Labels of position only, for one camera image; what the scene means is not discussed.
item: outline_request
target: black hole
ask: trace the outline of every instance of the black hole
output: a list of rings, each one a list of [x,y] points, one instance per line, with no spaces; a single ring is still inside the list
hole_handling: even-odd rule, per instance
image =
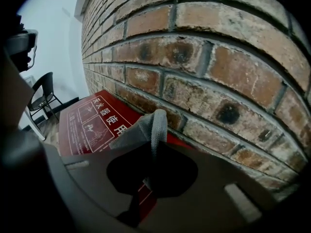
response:
[[[238,108],[231,103],[226,103],[216,116],[217,120],[225,124],[234,124],[239,117],[240,113]]]
[[[265,142],[267,140],[269,140],[269,138],[271,137],[271,131],[270,130],[264,130],[263,132],[260,133],[259,135],[259,141],[261,142]]]

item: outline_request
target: dark stain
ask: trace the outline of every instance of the dark stain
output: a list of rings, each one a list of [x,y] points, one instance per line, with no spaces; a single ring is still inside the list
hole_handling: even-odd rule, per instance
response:
[[[240,113],[238,108],[231,103],[226,103],[218,112],[216,118],[224,124],[234,124],[239,119]]]
[[[272,132],[270,130],[264,130],[263,132],[260,133],[259,135],[259,141],[261,142],[266,142],[267,140],[270,139],[272,136]]]
[[[252,168],[259,168],[261,165],[262,165],[262,161],[253,161],[250,164],[250,167],[252,167]]]
[[[168,44],[166,50],[174,64],[184,64],[189,62],[193,53],[193,46],[185,42],[176,42]]]
[[[166,98],[172,100],[175,97],[175,86],[173,83],[170,83],[169,86],[165,89],[165,96]]]
[[[299,153],[294,153],[289,159],[289,166],[292,167],[295,171],[300,172],[303,167],[306,165],[305,161]]]
[[[300,133],[300,138],[303,145],[311,146],[311,127],[310,124],[306,124]]]
[[[239,12],[239,17],[240,17],[241,19],[243,19],[242,12]]]
[[[141,58],[141,60],[150,60],[151,51],[150,51],[149,44],[142,44],[140,46],[139,57]]]

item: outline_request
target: brick wall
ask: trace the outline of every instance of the brick wall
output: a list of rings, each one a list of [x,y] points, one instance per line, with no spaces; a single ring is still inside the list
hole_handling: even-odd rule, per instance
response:
[[[90,0],[91,93],[167,111],[170,132],[272,191],[311,155],[311,48],[281,0]]]

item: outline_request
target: black chair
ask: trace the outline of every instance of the black chair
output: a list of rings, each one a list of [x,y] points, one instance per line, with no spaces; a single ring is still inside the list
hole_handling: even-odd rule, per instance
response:
[[[46,114],[47,111],[45,110],[45,107],[47,106],[50,109],[50,111],[52,112],[52,114],[56,117],[57,121],[59,121],[59,119],[57,118],[57,116],[53,112],[52,108],[50,107],[50,103],[55,101],[55,100],[57,100],[60,104],[62,104],[62,102],[54,95],[53,73],[52,72],[48,72],[47,74],[43,75],[33,85],[33,90],[36,92],[40,87],[42,87],[42,89],[43,89],[43,96],[39,97],[34,102],[32,102],[32,100],[33,100],[33,96],[32,96],[30,99],[30,102],[27,105],[31,119],[33,120],[33,115],[36,114],[41,109],[43,109],[45,114]]]

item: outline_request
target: red sign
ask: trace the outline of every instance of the red sign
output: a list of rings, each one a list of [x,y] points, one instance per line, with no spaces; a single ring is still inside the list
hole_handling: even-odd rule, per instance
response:
[[[107,91],[100,91],[63,110],[59,123],[60,154],[75,155],[109,150],[109,143],[133,125],[141,115]],[[168,133],[167,142],[188,147]],[[142,221],[156,204],[144,183],[138,190]]]
[[[72,155],[107,150],[132,125],[102,96],[91,97],[66,113]]]

